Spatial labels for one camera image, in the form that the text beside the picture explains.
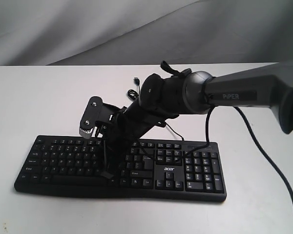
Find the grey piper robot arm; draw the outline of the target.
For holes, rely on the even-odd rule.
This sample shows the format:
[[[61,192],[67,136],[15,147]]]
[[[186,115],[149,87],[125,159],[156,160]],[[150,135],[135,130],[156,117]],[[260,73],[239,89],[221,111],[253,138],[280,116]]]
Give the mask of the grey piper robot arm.
[[[181,72],[162,62],[169,78],[150,75],[128,108],[103,104],[100,120],[106,146],[102,175],[112,178],[121,155],[158,122],[179,115],[210,114],[217,106],[270,108],[282,131],[293,132],[293,60],[214,77],[190,69]]]

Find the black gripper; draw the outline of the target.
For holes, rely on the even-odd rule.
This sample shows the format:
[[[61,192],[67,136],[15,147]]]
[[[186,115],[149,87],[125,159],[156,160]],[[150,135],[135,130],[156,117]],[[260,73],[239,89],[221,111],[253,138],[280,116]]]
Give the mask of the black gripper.
[[[164,116],[142,108],[138,100],[123,108],[103,103],[97,121],[103,125],[101,134],[104,138],[104,165],[100,176],[106,179],[116,176],[123,163],[120,156],[131,148],[132,143],[137,142],[151,128],[164,121]]]

